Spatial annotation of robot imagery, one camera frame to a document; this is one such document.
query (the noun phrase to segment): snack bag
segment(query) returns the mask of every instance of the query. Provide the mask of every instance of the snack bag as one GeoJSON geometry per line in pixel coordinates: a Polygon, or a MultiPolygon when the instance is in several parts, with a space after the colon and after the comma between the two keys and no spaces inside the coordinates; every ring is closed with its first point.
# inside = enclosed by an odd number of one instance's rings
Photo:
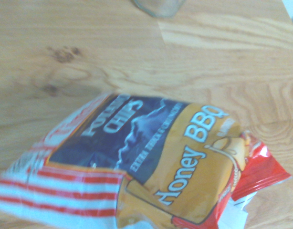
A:
{"type": "Polygon", "coordinates": [[[0,176],[0,210],[69,229],[217,229],[231,196],[289,176],[221,108],[102,94],[0,176]]]}

